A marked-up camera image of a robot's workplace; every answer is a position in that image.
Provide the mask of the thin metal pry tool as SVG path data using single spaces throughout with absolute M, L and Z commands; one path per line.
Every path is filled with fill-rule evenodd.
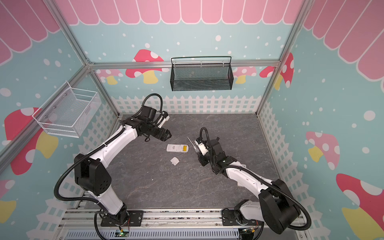
M 188 137 L 188 140 L 190 141 L 191 145 L 193 146 L 195 152 L 199 154 L 200 150 L 195 146 L 195 144 L 191 141 L 191 139 Z

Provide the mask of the white remote control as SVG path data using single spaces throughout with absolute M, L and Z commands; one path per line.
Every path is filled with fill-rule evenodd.
M 168 144 L 166 151 L 169 153 L 187 153 L 189 151 L 189 147 L 188 145 Z

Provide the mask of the white battery cover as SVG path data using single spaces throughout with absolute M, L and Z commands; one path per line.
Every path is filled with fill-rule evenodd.
M 180 162 L 180 160 L 179 160 L 178 158 L 176 158 L 176 157 L 173 157 L 173 158 L 171 159 L 171 163 L 172 163 L 174 166 L 176 166 L 179 162 Z

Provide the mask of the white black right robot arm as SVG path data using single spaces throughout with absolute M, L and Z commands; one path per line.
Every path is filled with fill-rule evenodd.
M 301 214 L 294 203 L 287 185 L 281 181 L 265 179 L 247 169 L 235 158 L 223 151 L 219 140 L 195 140 L 195 150 L 202 166 L 210 165 L 214 173 L 234 180 L 257 197 L 257 201 L 242 200 L 233 209 L 223 210 L 224 225 L 251 226 L 266 224 L 273 232 L 281 234 L 293 228 L 293 222 Z

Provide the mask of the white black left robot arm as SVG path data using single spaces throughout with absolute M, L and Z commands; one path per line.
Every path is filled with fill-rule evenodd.
M 92 200 L 102 208 L 105 219 L 111 224 L 121 226 L 128 222 L 129 213 L 126 204 L 122 202 L 112 187 L 112 177 L 107 171 L 108 166 L 117 154 L 130 142 L 139 136 L 145 136 L 146 141 L 154 137 L 162 142 L 170 139 L 172 134 L 164 129 L 163 124 L 169 119 L 165 111 L 160 111 L 156 119 L 156 110 L 144 106 L 138 114 L 121 121 L 121 126 L 94 153 L 79 154 L 74 162 L 75 182 L 87 191 Z

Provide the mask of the black mesh wall basket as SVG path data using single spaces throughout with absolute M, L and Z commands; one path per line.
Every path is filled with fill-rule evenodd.
M 226 91 L 234 82 L 232 57 L 171 58 L 170 84 L 173 91 Z

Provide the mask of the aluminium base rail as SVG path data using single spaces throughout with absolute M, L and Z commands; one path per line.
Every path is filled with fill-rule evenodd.
M 239 240 L 245 233 L 253 239 L 262 233 L 262 240 L 309 240 L 308 232 L 286 229 L 275 234 L 260 221 L 247 226 L 224 218 L 220 208 L 202 209 L 142 209 L 132 210 L 130 223 L 117 227 L 100 226 L 94 220 L 96 209 L 67 210 L 54 234 L 55 240 Z

